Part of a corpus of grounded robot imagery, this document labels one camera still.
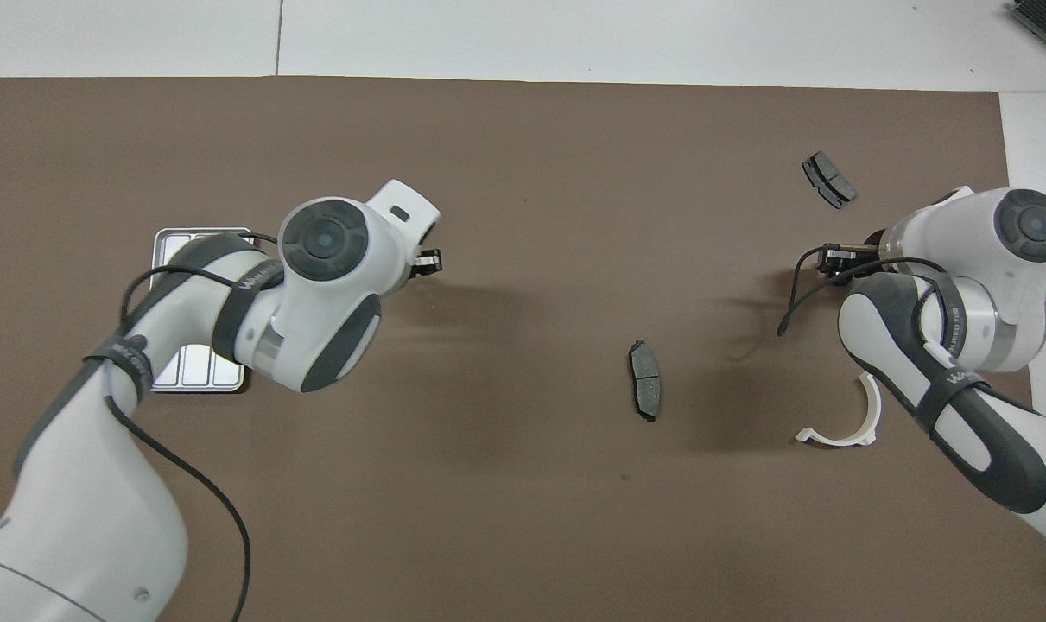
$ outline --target white robotic arm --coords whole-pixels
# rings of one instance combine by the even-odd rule
[[[970,483],[1046,538],[1046,418],[994,391],[976,371],[1028,364],[1046,337],[1046,197],[973,193],[882,233],[881,259],[929,259],[867,276],[838,329]]]
[[[295,391],[332,385],[372,339],[380,297],[440,269],[436,251],[419,252],[437,217],[391,181],[368,202],[326,197],[294,209],[280,260],[231,233],[181,249],[170,271],[186,272],[156,281],[21,448],[0,520],[0,622],[158,617],[184,570],[186,532],[120,417],[190,343]]]

